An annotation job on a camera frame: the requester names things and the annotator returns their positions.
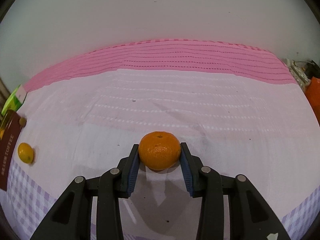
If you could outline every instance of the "purple checkered cloth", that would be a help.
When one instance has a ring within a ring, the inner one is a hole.
[[[15,231],[21,240],[31,238],[41,220],[56,201],[37,185],[14,160],[12,160],[9,170],[7,196],[11,200],[13,214],[18,225]],[[320,186],[298,207],[282,218],[281,222],[290,238],[300,240],[319,211]],[[96,225],[91,224],[91,240],[96,239]],[[124,240],[148,239],[124,234]]]

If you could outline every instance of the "orange object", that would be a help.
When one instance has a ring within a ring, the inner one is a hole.
[[[320,123],[320,79],[313,77],[305,93],[316,118]]]
[[[20,143],[18,146],[18,156],[24,163],[32,163],[35,153],[27,143]]]
[[[150,169],[164,170],[173,166],[180,157],[180,142],[168,132],[145,135],[138,147],[140,160]]]

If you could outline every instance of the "orange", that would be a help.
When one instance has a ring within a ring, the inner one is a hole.
[[[18,156],[24,163],[32,163],[35,153],[27,143],[20,143],[18,146]]]
[[[141,139],[138,153],[140,160],[150,169],[164,170],[179,159],[180,142],[172,133],[148,133]]]

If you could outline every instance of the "white wall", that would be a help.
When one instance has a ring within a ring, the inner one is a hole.
[[[303,0],[16,0],[0,24],[0,76],[13,90],[71,56],[154,38],[320,59],[320,27]]]

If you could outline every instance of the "blue gripper pad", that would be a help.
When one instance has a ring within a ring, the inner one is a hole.
[[[192,197],[194,194],[192,173],[182,147],[180,154],[180,166],[183,174],[184,183],[186,184],[186,189]]]
[[[140,165],[140,158],[139,158],[138,149],[137,149],[137,151],[134,154],[132,165],[130,167],[130,171],[128,174],[127,194],[129,197],[131,196],[131,193],[134,191],[134,186],[136,185],[139,165]]]

